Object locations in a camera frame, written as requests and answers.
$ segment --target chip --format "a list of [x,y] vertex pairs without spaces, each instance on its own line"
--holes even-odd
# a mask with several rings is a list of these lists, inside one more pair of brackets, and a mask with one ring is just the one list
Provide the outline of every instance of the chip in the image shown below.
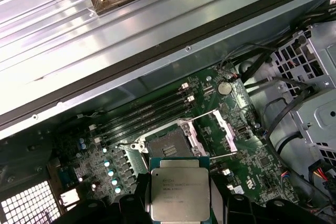
[[193,157],[181,129],[149,141],[147,148],[151,157]]
[[261,159],[259,159],[259,161],[260,161],[262,167],[264,167],[264,166],[266,166],[270,163],[268,157],[262,157]]

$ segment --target black cable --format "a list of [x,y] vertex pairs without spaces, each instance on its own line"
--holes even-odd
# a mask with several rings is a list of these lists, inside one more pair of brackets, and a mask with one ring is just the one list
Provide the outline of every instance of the black cable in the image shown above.
[[256,44],[256,43],[252,43],[252,42],[243,43],[240,46],[238,46],[237,48],[235,48],[234,50],[232,50],[231,52],[229,52],[226,56],[223,57],[222,61],[219,64],[219,68],[221,69],[226,60],[230,59],[230,57],[232,55],[234,55],[237,51],[241,50],[242,48],[244,48],[246,46],[258,47],[258,48],[262,48],[262,49],[269,50],[269,51],[277,51],[278,50],[277,48],[274,48],[274,47],[271,47],[271,46],[268,46],[268,45],[261,45],[261,44]]
[[[271,79],[276,80],[276,81],[283,81],[283,82],[291,84],[293,86],[298,86],[302,89],[304,89],[308,86],[307,84],[305,84],[303,82],[299,82],[299,81],[295,81],[295,80],[291,80],[291,79],[287,79],[287,78],[283,78],[283,77],[278,77],[278,76],[271,77]],[[250,88],[254,88],[256,86],[260,86],[262,84],[265,84],[267,82],[269,82],[268,79],[262,79],[260,81],[255,82],[255,83],[245,85],[244,87],[245,87],[245,89],[250,89]]]
[[245,87],[245,89],[250,89],[250,88],[254,88],[254,87],[263,85],[263,84],[265,84],[267,82],[269,82],[269,80],[266,78],[266,79],[262,79],[260,81],[257,81],[255,83],[251,83],[251,84],[245,85],[244,87]]
[[302,89],[305,89],[305,88],[308,87],[308,85],[305,84],[305,83],[303,83],[303,82],[294,81],[294,80],[283,78],[283,77],[274,76],[274,77],[272,77],[272,79],[273,80],[277,80],[277,81],[283,81],[283,82],[291,84],[293,86],[298,86],[298,87],[300,87]]
[[233,58],[232,62],[233,62],[234,65],[238,65],[238,64],[242,63],[243,61],[254,57],[255,55],[259,55],[259,54],[263,53],[264,51],[265,50],[263,48],[252,49],[251,51],[248,51],[248,52],[244,53],[243,55],[239,55],[239,56]]
[[317,212],[315,212],[315,215],[319,215],[320,213],[322,213],[324,210],[328,209],[329,207],[331,207],[330,204],[325,205],[324,207],[321,207]]
[[290,173],[292,176],[296,176],[300,181],[305,183],[307,186],[311,187],[313,190],[318,191],[323,198],[325,198],[328,201],[332,201],[331,198],[326,195],[324,192],[322,192],[319,188],[316,186],[310,184],[307,180],[305,180],[303,177],[301,177],[295,170],[293,170],[290,166],[286,164],[286,162],[282,159],[282,157],[277,153],[276,149],[274,148],[270,136],[274,129],[277,127],[277,125],[280,123],[280,121],[287,115],[293,108],[301,104],[308,96],[310,96],[309,89],[305,89],[299,94],[294,100],[292,100],[273,120],[271,126],[269,127],[269,130],[265,136],[265,142],[269,148],[269,150],[272,152],[273,156],[281,163],[281,165]]
[[320,6],[320,7],[315,8],[314,10],[312,10],[311,13],[319,12],[319,11],[322,11],[322,10],[330,10],[330,9],[334,9],[334,8],[336,8],[336,4],[327,5],[327,6]]
[[286,146],[286,144],[288,144],[290,141],[292,141],[293,139],[296,139],[296,138],[302,138],[302,135],[301,135],[299,132],[297,132],[297,133],[295,133],[294,135],[292,135],[292,136],[286,138],[286,139],[280,144],[280,146],[279,146],[279,148],[278,148],[278,150],[277,150],[278,154],[279,154],[279,155],[281,154],[282,149]]
[[261,113],[261,116],[260,116],[260,117],[261,117],[261,118],[260,118],[261,127],[262,127],[263,129],[266,129],[264,117],[265,117],[265,113],[266,113],[268,107],[269,107],[270,105],[274,104],[274,103],[279,102],[279,101],[283,101],[283,102],[285,103],[285,105],[288,104],[285,98],[280,97],[280,98],[274,99],[273,101],[270,101],[269,103],[267,103],[267,104],[265,105],[265,107],[264,107],[264,109],[263,109],[263,112]]
[[264,64],[264,62],[269,58],[270,53],[264,52],[261,54],[258,59],[253,62],[253,64],[242,74],[241,80],[243,83],[245,83],[247,80],[249,80],[254,74],[258,71],[258,69],[261,67],[261,65]]

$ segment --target screw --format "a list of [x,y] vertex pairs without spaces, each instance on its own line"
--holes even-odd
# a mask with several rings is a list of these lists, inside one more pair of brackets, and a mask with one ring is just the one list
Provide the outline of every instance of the screw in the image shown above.
[[7,182],[8,182],[8,183],[13,182],[13,181],[14,181],[14,178],[15,178],[14,176],[9,176],[8,179],[7,179]]
[[260,123],[256,123],[255,125],[253,125],[255,129],[260,128]]
[[186,124],[186,123],[182,124],[181,126],[182,126],[183,130],[188,130],[189,129],[189,125]]
[[273,202],[274,203],[274,205],[276,205],[276,206],[278,206],[278,207],[283,207],[285,204],[282,202],[282,201],[280,201],[280,200],[276,200],[276,201],[274,201]]

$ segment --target circuit component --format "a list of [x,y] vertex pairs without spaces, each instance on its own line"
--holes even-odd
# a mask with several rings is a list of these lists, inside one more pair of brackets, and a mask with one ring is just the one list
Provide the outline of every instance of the circuit component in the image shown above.
[[228,95],[232,92],[232,86],[228,82],[220,82],[217,86],[217,92],[220,95]]
[[255,131],[258,120],[243,83],[225,79],[212,66],[110,111],[105,121],[92,118],[89,128],[79,125],[55,134],[63,187],[78,185],[81,198],[111,204],[118,195],[134,192],[138,174],[148,172],[147,153],[170,158],[237,152],[224,163],[212,160],[209,172],[226,174],[232,193],[244,193],[260,205],[284,198],[284,191],[295,202],[290,181],[282,190],[279,162]]
[[268,157],[262,157],[261,159],[259,159],[259,161],[260,161],[260,164],[261,164],[263,167],[269,165],[269,163],[270,163]]
[[208,170],[200,167],[198,160],[195,159],[161,160],[160,164],[160,168],[151,171],[152,219],[161,222],[208,220],[210,218]]
[[147,143],[152,157],[192,157],[193,153],[181,129],[167,133]]

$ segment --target cable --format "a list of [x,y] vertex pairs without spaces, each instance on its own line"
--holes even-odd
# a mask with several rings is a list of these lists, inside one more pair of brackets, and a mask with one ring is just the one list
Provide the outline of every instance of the cable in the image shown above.
[[319,12],[319,11],[322,11],[322,10],[330,10],[330,9],[334,9],[334,8],[336,8],[336,4],[327,5],[327,6],[320,6],[320,7],[315,8],[314,10],[312,10],[311,13]]
[[322,213],[324,210],[328,209],[329,207],[331,207],[330,204],[325,205],[324,207],[320,208],[319,210],[317,210],[314,214],[315,215],[319,215],[320,213]]
[[308,85],[305,84],[305,83],[303,83],[303,82],[294,81],[294,80],[291,80],[291,79],[286,79],[286,78],[277,77],[277,76],[272,77],[272,78],[273,78],[273,80],[283,81],[283,82],[288,83],[288,84],[291,84],[291,85],[293,85],[293,86],[298,86],[298,87],[300,87],[300,88],[302,88],[302,89],[305,89],[305,88],[308,87]]
[[317,172],[313,172],[316,176],[322,178],[322,176],[320,174],[318,174]]
[[277,99],[275,99],[275,100],[273,100],[273,101],[270,101],[269,103],[267,103],[267,104],[265,105],[264,110],[262,111],[261,116],[260,116],[260,117],[261,117],[261,118],[260,118],[260,122],[261,122],[261,126],[262,126],[263,129],[266,129],[264,117],[265,117],[265,113],[266,113],[268,107],[269,107],[270,105],[274,104],[274,103],[279,102],[279,101],[283,101],[283,102],[285,103],[285,105],[287,105],[286,99],[283,98],[283,97],[280,97],[280,98],[277,98]]
[[322,192],[319,188],[309,183],[307,180],[305,180],[303,177],[301,177],[295,170],[293,170],[291,167],[289,167],[286,162],[282,159],[282,157],[277,153],[276,149],[274,148],[270,136],[274,129],[277,127],[277,125],[280,123],[280,121],[287,115],[293,108],[295,108],[297,105],[301,104],[305,98],[307,98],[310,95],[309,89],[305,89],[299,94],[294,100],[292,100],[273,120],[271,126],[269,127],[269,130],[265,136],[265,142],[269,148],[269,150],[272,152],[273,156],[281,163],[281,165],[288,170],[289,174],[292,176],[296,176],[299,180],[301,180],[303,183],[305,183],[307,186],[311,187],[313,190],[318,191],[323,198],[325,198],[328,201],[332,201],[331,198],[329,198],[328,195],[326,195],[324,192]]
[[245,85],[244,87],[245,87],[245,89],[250,89],[250,88],[254,88],[254,87],[263,85],[263,84],[265,84],[267,82],[269,82],[269,80],[266,78],[266,79],[262,79],[260,81],[257,81],[255,83],[251,83],[251,84]]
[[241,44],[240,46],[238,46],[237,48],[235,48],[234,50],[232,50],[231,52],[229,52],[226,56],[223,57],[222,61],[219,64],[219,68],[221,69],[223,67],[223,64],[226,60],[228,60],[232,55],[234,55],[237,51],[241,50],[242,48],[246,47],[246,46],[253,46],[253,47],[258,47],[258,48],[262,48],[262,49],[266,49],[266,50],[270,50],[270,51],[277,51],[277,48],[274,47],[269,47],[267,45],[260,45],[260,44],[256,44],[256,43],[252,43],[252,42],[247,42],[244,44]]
[[324,174],[321,168],[318,168],[317,171],[322,176],[323,179],[328,180],[328,178],[326,177],[326,175]]
[[[273,80],[283,81],[283,82],[291,84],[293,86],[298,86],[302,89],[308,87],[308,85],[303,83],[303,82],[299,82],[299,81],[295,81],[295,80],[291,80],[291,79],[287,79],[287,78],[283,78],[283,77],[274,76],[274,77],[270,77],[270,78],[271,78],[270,81],[273,81]],[[270,82],[270,81],[266,78],[266,79],[262,79],[260,81],[257,81],[255,83],[245,85],[244,87],[245,87],[245,89],[250,89],[250,88],[254,88],[256,86],[260,86],[260,85],[265,84],[265,83]]]
[[279,154],[279,155],[281,154],[281,151],[282,151],[282,149],[286,146],[286,144],[288,144],[290,141],[292,141],[293,139],[296,139],[296,138],[302,138],[302,135],[301,135],[299,132],[297,132],[297,133],[295,133],[294,135],[292,135],[292,136],[286,138],[286,139],[280,144],[280,146],[279,146],[279,148],[278,148],[278,150],[277,150],[278,154]]

